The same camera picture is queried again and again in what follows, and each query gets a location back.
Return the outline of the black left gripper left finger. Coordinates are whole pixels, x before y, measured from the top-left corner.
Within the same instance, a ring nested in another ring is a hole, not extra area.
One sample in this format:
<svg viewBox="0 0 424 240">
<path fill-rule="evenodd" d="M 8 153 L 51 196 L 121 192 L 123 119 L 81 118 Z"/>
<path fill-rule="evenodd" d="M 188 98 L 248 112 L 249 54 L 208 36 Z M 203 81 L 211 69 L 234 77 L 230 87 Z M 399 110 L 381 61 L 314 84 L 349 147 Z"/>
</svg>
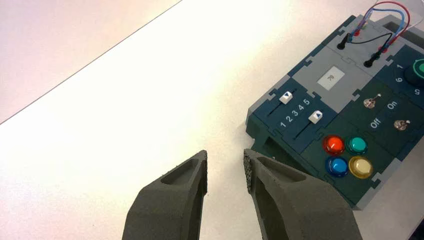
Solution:
<svg viewBox="0 0 424 240">
<path fill-rule="evenodd" d="M 200 150 L 143 187 L 124 223 L 124 240 L 197 240 L 208 191 L 208 155 Z"/>
</svg>

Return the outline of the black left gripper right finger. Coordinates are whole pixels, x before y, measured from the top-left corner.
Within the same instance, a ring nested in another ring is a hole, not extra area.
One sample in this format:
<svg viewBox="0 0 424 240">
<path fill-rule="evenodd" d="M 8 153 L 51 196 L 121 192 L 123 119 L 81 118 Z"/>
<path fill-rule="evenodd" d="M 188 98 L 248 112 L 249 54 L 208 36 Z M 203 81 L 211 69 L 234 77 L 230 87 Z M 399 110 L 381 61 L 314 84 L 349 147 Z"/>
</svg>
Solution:
<svg viewBox="0 0 424 240">
<path fill-rule="evenodd" d="M 243 166 L 264 240 L 361 240 L 353 211 L 327 182 L 252 149 Z"/>
</svg>

